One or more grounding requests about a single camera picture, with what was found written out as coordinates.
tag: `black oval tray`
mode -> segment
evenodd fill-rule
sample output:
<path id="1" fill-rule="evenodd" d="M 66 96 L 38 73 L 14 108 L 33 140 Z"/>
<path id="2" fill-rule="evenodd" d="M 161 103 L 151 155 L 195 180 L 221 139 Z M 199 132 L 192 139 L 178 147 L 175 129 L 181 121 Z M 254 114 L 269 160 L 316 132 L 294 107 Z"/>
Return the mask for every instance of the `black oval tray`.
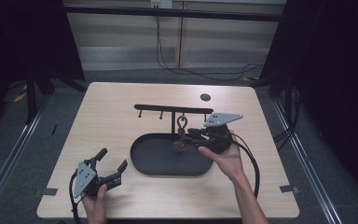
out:
<path id="1" fill-rule="evenodd" d="M 213 161 L 199 153 L 192 144 L 185 150 L 173 147 L 179 136 L 172 133 L 147 133 L 131 146 L 134 167 L 145 175 L 198 176 L 205 174 Z"/>

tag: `forearm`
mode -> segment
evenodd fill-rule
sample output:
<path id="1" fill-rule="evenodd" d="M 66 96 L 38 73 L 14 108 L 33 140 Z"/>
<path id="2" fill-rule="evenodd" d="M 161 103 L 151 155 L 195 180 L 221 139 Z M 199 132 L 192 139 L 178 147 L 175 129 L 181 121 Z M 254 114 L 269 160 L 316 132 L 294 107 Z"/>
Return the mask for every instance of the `forearm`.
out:
<path id="1" fill-rule="evenodd" d="M 269 223 L 258 204 L 245 173 L 230 178 L 235 189 L 242 224 Z"/>
<path id="2" fill-rule="evenodd" d="M 93 214 L 87 214 L 89 224 L 107 224 L 106 215 L 94 216 Z"/>

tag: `table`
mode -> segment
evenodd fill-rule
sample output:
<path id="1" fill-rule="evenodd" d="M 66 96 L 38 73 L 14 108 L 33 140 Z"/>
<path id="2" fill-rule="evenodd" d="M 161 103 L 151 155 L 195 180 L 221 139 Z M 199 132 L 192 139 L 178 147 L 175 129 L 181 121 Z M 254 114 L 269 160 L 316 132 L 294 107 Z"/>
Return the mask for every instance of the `table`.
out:
<path id="1" fill-rule="evenodd" d="M 202 101 L 203 93 L 211 95 Z M 139 111 L 134 105 L 171 105 L 212 108 L 214 112 L 243 114 L 228 124 L 252 150 L 261 174 L 258 196 L 267 217 L 296 217 L 299 210 L 293 192 L 282 193 L 289 184 L 269 127 L 254 89 L 173 84 L 92 83 L 76 115 L 48 188 L 55 196 L 43 196 L 37 214 L 44 218 L 72 217 L 69 180 L 80 161 L 94 157 L 102 148 L 108 153 L 97 163 L 100 176 L 117 171 L 127 160 L 122 185 L 107 193 L 109 218 L 232 218 L 240 217 L 234 189 L 214 163 L 204 175 L 196 177 L 148 176 L 131 163 L 132 143 L 145 133 L 170 133 L 171 115 Z M 188 114 L 187 127 L 202 128 L 204 115 Z M 242 160 L 251 185 L 255 172 L 249 158 Z M 79 216 L 85 217 L 82 205 Z"/>

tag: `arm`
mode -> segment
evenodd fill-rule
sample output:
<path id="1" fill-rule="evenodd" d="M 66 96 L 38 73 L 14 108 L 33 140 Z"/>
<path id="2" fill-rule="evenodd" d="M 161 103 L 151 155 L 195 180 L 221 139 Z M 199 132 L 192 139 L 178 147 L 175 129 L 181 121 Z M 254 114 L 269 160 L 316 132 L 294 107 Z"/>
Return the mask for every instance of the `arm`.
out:
<path id="1" fill-rule="evenodd" d="M 243 171 L 240 148 L 231 144 L 228 150 L 221 154 L 215 154 L 207 147 L 199 147 L 199 152 L 216 162 L 220 170 L 233 183 L 242 224 L 269 223 L 254 196 L 248 177 Z"/>
<path id="2" fill-rule="evenodd" d="M 98 195 L 95 198 L 90 196 L 82 195 L 83 200 L 81 201 L 86 209 L 87 218 L 89 224 L 106 224 L 106 207 L 104 204 L 104 197 L 107 192 L 107 186 L 102 185 L 98 190 Z"/>

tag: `metal rail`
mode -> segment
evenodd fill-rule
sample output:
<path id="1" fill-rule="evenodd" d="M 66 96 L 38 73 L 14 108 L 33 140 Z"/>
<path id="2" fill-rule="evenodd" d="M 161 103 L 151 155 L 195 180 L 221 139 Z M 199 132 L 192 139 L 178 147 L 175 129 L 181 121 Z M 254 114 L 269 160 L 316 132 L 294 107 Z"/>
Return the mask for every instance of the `metal rail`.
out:
<path id="1" fill-rule="evenodd" d="M 12 148 L 10 155 L 7 157 L 7 160 L 5 161 L 2 169 L 0 170 L 0 196 L 4 191 L 7 181 L 9 180 L 10 175 L 13 173 L 13 170 L 15 169 L 18 160 L 20 159 L 22 152 L 27 146 L 27 143 L 30 140 L 32 134 L 34 133 L 34 129 L 36 128 L 36 125 L 39 122 L 42 112 L 46 108 L 47 103 L 48 98 L 44 100 L 34 119 L 22 130 L 21 136 L 17 140 L 16 145 Z"/>
<path id="2" fill-rule="evenodd" d="M 238 12 L 220 11 L 201 11 L 186 9 L 168 8 L 149 8 L 149 7 L 100 7 L 88 5 L 63 4 L 62 6 L 50 5 L 25 5 L 22 9 L 32 10 L 57 10 L 69 13 L 90 13 L 90 14 L 110 14 L 110 15 L 133 15 L 133 16 L 160 16 L 160 17 L 179 17 L 179 18 L 201 18 L 235 21 L 275 21 L 282 19 L 281 15 L 255 14 Z"/>
<path id="3" fill-rule="evenodd" d="M 278 116 L 281 120 L 281 123 L 283 125 L 283 128 L 287 130 L 289 128 L 289 124 L 285 119 L 285 115 L 281 103 L 275 101 L 274 105 L 275 105 L 275 109 L 277 110 Z M 322 207 L 325 216 L 327 217 L 328 222 L 331 224 L 336 224 L 336 223 L 341 224 L 342 222 L 341 219 L 339 218 L 337 209 L 334 206 L 333 202 L 331 201 L 330 196 L 328 195 L 327 191 L 324 188 L 324 185 L 319 179 L 319 176 L 316 174 L 316 171 L 313 168 L 312 163 L 310 162 L 310 158 L 308 157 L 305 149 L 302 147 L 301 142 L 298 139 L 296 133 L 292 133 L 290 137 L 290 141 L 297 154 L 298 160 L 300 161 L 300 164 L 304 169 L 307 179 L 310 182 L 310 186 L 312 187 L 313 192 L 315 193 L 315 196 L 318 199 L 319 204 Z"/>

